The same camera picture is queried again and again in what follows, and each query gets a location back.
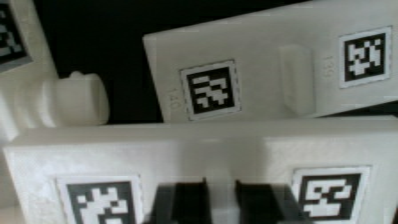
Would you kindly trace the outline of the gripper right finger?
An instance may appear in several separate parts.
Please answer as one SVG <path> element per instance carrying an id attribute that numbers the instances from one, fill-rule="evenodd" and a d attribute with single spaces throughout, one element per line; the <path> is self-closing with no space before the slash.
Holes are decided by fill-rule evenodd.
<path id="1" fill-rule="evenodd" d="M 241 224 L 310 224 L 287 184 L 237 182 Z"/>

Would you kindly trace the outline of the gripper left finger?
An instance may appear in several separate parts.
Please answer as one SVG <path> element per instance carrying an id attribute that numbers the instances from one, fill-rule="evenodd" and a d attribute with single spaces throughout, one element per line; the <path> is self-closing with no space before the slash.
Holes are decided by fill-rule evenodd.
<path id="1" fill-rule="evenodd" d="M 159 186 L 145 224 L 214 224 L 207 180 Z"/>

